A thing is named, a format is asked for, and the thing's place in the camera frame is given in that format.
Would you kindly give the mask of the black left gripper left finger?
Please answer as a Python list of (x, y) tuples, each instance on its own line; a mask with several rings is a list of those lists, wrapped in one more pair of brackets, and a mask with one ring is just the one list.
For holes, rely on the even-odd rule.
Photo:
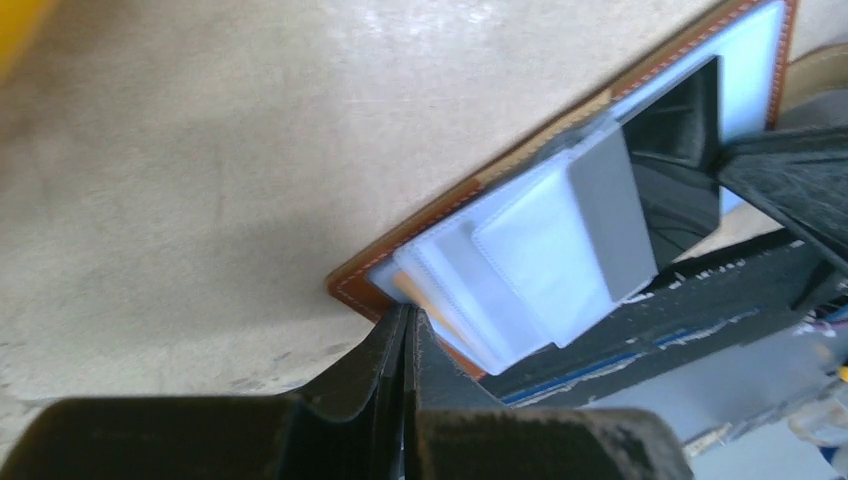
[(396, 479), (408, 309), (308, 383), (268, 396), (60, 400), (5, 479)]

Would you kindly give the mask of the brown leather card holder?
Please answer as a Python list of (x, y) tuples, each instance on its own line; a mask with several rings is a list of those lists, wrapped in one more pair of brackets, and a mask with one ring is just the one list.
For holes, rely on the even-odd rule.
[(446, 350), (475, 377), (564, 348), (661, 271), (639, 200), (624, 123), (715, 57), (720, 146), (847, 85), (847, 47), (787, 58), (793, 1), (724, 1), (608, 85), (348, 260), (331, 296), (379, 319), (412, 302), (407, 273), (463, 335)]

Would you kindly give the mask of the gold card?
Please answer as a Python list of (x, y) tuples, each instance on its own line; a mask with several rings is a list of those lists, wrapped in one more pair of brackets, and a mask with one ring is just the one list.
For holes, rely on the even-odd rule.
[(392, 284), (405, 294), (413, 303), (423, 308), (431, 323), (433, 329), (446, 341), (461, 345), (465, 343), (465, 339), (453, 325), (451, 325), (442, 312), (433, 304), (423, 290), (415, 283), (415, 281), (404, 271), (399, 271), (392, 277)]

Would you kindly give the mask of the black card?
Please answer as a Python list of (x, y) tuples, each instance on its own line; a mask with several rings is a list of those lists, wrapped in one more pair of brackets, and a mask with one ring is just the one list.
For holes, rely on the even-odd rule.
[(623, 125), (660, 270), (719, 226), (711, 164), (720, 146), (720, 73), (720, 60), (709, 59)]

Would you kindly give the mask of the black metal base rail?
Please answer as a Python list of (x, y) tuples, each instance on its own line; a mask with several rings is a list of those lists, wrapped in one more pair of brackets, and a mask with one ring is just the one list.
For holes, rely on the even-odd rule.
[(673, 265), (569, 346), (481, 384), (512, 407), (586, 405), (790, 327), (846, 283), (845, 261), (780, 229)]

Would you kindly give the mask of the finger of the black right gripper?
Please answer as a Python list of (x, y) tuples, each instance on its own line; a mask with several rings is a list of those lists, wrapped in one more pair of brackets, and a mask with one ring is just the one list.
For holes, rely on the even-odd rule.
[(719, 183), (847, 273), (847, 127), (740, 138), (715, 164)]

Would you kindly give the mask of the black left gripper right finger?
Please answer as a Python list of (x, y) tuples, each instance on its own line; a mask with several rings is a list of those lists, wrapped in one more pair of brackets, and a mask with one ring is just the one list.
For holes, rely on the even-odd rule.
[(407, 478), (692, 478), (655, 413), (508, 407), (446, 353), (421, 308), (405, 308), (404, 322)]

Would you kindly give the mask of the yellow bin with black cards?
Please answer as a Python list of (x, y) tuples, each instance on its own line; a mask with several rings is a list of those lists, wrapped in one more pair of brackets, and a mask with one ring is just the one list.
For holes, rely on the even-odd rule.
[(50, 0), (1, 0), (1, 77), (15, 66), (55, 6)]

